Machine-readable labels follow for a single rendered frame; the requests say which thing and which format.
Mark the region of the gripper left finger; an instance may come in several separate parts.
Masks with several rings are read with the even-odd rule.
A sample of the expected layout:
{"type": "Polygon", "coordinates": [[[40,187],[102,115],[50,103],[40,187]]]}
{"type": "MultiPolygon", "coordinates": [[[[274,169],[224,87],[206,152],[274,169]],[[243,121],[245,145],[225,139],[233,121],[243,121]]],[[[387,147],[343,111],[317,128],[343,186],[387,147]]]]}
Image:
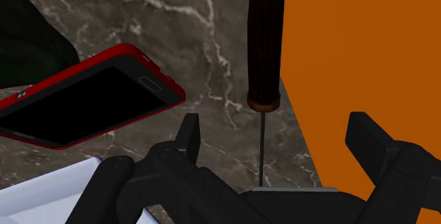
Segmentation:
{"type": "Polygon", "coordinates": [[[103,160],[65,224],[136,224],[160,204],[176,224],[271,224],[206,167],[197,167],[199,116],[184,116],[173,141],[153,145],[135,162],[126,155],[103,160]]]}

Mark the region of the dark-handled screwdriver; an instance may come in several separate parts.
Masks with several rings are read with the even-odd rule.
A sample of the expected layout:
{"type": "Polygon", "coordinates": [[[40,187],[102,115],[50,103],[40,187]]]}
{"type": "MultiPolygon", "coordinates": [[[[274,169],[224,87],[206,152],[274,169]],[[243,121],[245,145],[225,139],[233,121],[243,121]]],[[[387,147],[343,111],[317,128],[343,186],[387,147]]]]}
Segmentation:
{"type": "Polygon", "coordinates": [[[249,0],[247,17],[248,106],[260,116],[259,186],[264,177],[266,113],[280,106],[281,46],[285,0],[249,0]]]}

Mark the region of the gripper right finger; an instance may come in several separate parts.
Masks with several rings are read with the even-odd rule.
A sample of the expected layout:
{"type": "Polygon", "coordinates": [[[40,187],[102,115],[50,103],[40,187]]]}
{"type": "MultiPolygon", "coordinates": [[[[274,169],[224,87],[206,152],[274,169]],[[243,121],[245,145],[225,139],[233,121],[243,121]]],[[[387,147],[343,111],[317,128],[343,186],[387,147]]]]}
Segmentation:
{"type": "Polygon", "coordinates": [[[350,113],[345,144],[375,186],[355,224],[416,224],[422,208],[441,213],[441,159],[394,140],[365,112],[350,113]]]}

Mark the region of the dark green rounded object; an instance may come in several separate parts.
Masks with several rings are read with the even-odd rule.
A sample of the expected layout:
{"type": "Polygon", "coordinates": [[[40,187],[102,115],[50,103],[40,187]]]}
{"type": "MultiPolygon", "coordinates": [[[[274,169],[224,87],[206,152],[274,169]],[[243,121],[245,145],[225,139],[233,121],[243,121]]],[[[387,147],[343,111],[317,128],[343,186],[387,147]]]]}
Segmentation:
{"type": "Polygon", "coordinates": [[[0,89],[27,86],[80,62],[29,0],[0,0],[0,89]]]}

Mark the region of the red smartphone with black screen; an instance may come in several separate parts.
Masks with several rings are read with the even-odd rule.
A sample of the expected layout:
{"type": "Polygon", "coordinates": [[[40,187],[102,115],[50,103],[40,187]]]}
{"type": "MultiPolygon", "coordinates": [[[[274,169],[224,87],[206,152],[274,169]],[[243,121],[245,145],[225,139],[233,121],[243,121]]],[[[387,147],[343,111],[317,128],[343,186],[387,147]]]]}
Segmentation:
{"type": "Polygon", "coordinates": [[[0,136],[54,150],[182,104],[184,89],[123,43],[0,101],[0,136]]]}

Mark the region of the white flat box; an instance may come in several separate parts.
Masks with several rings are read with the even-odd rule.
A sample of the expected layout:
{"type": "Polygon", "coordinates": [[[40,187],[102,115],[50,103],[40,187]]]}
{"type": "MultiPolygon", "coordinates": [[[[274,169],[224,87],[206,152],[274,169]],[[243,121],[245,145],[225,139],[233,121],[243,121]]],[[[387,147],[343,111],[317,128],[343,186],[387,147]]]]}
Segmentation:
{"type": "Polygon", "coordinates": [[[146,209],[119,219],[127,156],[90,158],[0,190],[0,224],[160,224],[146,209]]]}

